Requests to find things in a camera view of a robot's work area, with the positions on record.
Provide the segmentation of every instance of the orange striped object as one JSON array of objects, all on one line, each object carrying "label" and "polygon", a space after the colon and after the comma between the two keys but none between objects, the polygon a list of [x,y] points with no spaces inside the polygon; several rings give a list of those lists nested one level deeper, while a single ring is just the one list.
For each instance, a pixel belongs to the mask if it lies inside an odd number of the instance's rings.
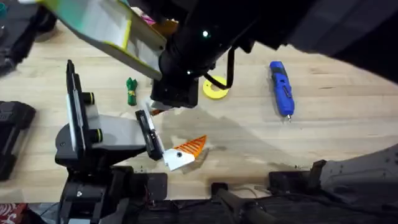
[{"label": "orange striped object", "polygon": [[203,149],[203,146],[205,146],[206,137],[207,136],[204,135],[204,136],[202,136],[200,138],[191,140],[191,141],[186,142],[186,143],[184,143],[182,145],[174,147],[174,149],[177,149],[179,151],[192,154],[196,158],[201,153],[201,151]]}]

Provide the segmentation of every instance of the orange and white object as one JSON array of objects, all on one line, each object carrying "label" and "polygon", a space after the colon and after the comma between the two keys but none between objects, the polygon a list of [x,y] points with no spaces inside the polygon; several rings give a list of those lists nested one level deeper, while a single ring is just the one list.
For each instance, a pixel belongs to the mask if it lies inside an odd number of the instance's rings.
[{"label": "orange and white object", "polygon": [[191,140],[187,143],[184,143],[182,145],[174,147],[174,149],[192,154],[196,158],[199,156],[199,154],[203,150],[203,147],[205,146],[205,143],[206,143],[206,138],[207,138],[207,136],[204,135],[200,138]]},{"label": "orange and white object", "polygon": [[171,171],[185,166],[202,152],[206,143],[206,136],[191,140],[187,143],[168,149],[163,153],[163,160]]}]

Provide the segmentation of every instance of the red object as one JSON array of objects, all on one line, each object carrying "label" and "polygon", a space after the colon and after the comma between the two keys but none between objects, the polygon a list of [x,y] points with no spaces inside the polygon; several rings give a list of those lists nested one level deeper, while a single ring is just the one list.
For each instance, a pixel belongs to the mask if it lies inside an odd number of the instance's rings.
[{"label": "red object", "polygon": [[20,224],[23,211],[26,209],[26,203],[0,204],[0,223],[2,224]]}]

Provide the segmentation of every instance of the blue glue gun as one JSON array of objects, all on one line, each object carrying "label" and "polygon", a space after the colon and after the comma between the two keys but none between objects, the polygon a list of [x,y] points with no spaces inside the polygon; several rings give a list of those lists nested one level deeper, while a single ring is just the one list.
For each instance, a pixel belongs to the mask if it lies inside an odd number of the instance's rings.
[{"label": "blue glue gun", "polygon": [[294,112],[294,100],[292,87],[287,78],[285,67],[282,62],[271,62],[269,68],[272,80],[274,81],[274,91],[279,113],[291,121]]}]

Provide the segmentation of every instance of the black cable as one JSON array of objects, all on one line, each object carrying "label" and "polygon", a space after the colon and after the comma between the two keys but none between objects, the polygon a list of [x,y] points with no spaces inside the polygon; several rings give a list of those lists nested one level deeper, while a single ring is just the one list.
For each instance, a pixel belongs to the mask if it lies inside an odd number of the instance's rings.
[{"label": "black cable", "polygon": [[228,58],[227,58],[227,67],[226,67],[226,85],[220,83],[219,81],[215,80],[211,75],[208,73],[204,74],[203,76],[211,82],[211,84],[217,86],[222,90],[226,90],[232,87],[234,82],[234,63],[235,63],[235,50],[238,46],[233,45],[230,50],[228,51]]},{"label": "black cable", "polygon": [[[174,204],[174,206],[177,209],[177,211],[181,211],[181,210],[184,210],[184,209],[187,209],[187,208],[196,207],[196,206],[199,206],[199,205],[204,205],[204,204],[206,204],[206,203],[208,203],[210,201],[211,200],[208,199],[208,200],[201,200],[199,202],[193,202],[193,203],[189,203],[189,204],[184,204],[184,206],[181,206],[181,207],[178,207],[178,205],[176,205],[176,204]],[[163,208],[149,208],[148,210],[151,211],[151,212],[172,212],[172,210],[169,209],[169,208],[165,208],[165,209],[163,209]]]},{"label": "black cable", "polygon": [[390,217],[394,217],[394,218],[398,218],[398,213],[397,212],[383,212],[383,211],[374,211],[374,210],[368,210],[365,208],[356,208],[352,205],[347,205],[347,204],[342,204],[342,203],[336,203],[336,202],[331,202],[331,201],[327,201],[327,200],[323,200],[314,196],[310,196],[310,195],[305,195],[305,194],[279,194],[279,195],[271,195],[268,197],[262,197],[262,198],[258,198],[258,200],[265,200],[265,199],[270,199],[270,198],[275,198],[275,197],[302,197],[302,198],[306,198],[309,200],[313,200],[315,202],[324,204],[324,205],[329,205],[329,206],[333,206],[333,207],[338,207],[338,208],[342,208],[342,209],[346,209],[346,210],[351,210],[354,212],[361,212],[361,213],[365,213],[368,215],[376,215],[376,216],[383,216],[383,215],[387,215]]},{"label": "black cable", "polygon": [[42,212],[39,216],[42,217],[46,212],[48,212],[54,205],[58,204],[59,202],[55,202],[54,204],[50,205],[44,212]]}]

